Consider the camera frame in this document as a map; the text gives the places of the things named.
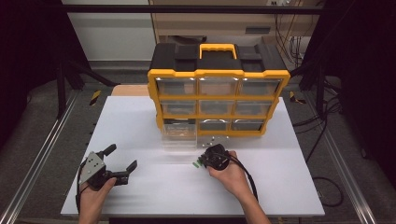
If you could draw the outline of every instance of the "human hand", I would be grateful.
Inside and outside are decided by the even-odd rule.
[[[229,152],[231,156],[236,157],[235,151]],[[245,195],[251,195],[250,187],[245,175],[245,171],[242,170],[239,165],[235,162],[230,161],[230,164],[222,171],[218,171],[210,166],[207,166],[209,174],[215,177],[231,194],[233,194],[238,200],[241,200]]]
[[[98,191],[91,189],[87,182],[81,185],[79,224],[96,224],[99,222],[106,196],[114,187],[116,181],[116,177],[108,179]]]

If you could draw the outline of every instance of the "forearm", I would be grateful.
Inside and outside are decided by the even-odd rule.
[[[271,223],[267,215],[265,215],[264,211],[262,211],[259,202],[257,202],[253,194],[247,193],[244,195],[238,195],[236,197],[241,203],[248,224]]]

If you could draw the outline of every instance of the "gray floor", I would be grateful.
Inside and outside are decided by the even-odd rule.
[[[144,69],[115,71],[113,68],[110,66],[110,68],[98,70],[98,73],[122,83],[147,83],[147,71]],[[106,97],[111,93],[111,88],[105,87],[93,79],[84,78],[87,82],[86,87],[83,91],[78,92],[76,105],[21,208],[17,223],[46,223],[46,220],[47,223],[55,223],[59,220],[76,222],[73,218],[61,216],[60,211],[78,165],[90,142]],[[97,90],[101,90],[102,93],[97,103],[90,105],[92,95]],[[292,85],[287,90],[294,90],[297,99],[306,100],[304,94]],[[282,96],[293,123],[314,116],[308,104],[291,102],[289,91],[284,91]],[[332,94],[327,92],[325,98],[329,100],[332,98]],[[29,99],[30,103],[24,111],[18,127],[0,151],[0,182],[3,184],[0,188],[0,211],[5,211],[11,202],[55,122],[57,114],[56,83],[51,81],[34,89],[30,92]],[[328,129],[356,178],[377,223],[396,223],[396,214],[394,213],[396,190],[390,185],[375,161],[361,157],[359,143],[345,117],[340,113],[333,113],[329,115],[328,120]],[[296,132],[307,129],[309,126],[296,128]],[[305,156],[308,155],[319,134],[319,127],[306,133],[297,134]],[[319,142],[309,161],[308,168],[312,176],[328,177],[337,183],[344,192],[345,199],[340,206],[325,206],[326,215],[324,217],[303,218],[302,222],[361,223],[323,139]],[[339,192],[333,185],[316,181],[316,186],[324,203],[335,203],[339,199]],[[272,217],[272,220],[274,223],[298,223],[299,221],[297,217]]]

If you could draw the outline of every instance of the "white table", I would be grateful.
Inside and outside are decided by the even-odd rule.
[[[205,148],[169,151],[162,146],[154,103],[147,96],[109,96],[86,156],[111,144],[107,170],[124,171],[137,160],[129,184],[110,191],[103,214],[110,217],[233,217],[243,211],[235,197],[204,167],[192,165]],[[255,181],[268,216],[312,217],[324,211],[304,162],[285,104],[280,99],[262,137],[220,139],[235,150]],[[62,215],[77,216],[76,179]]]

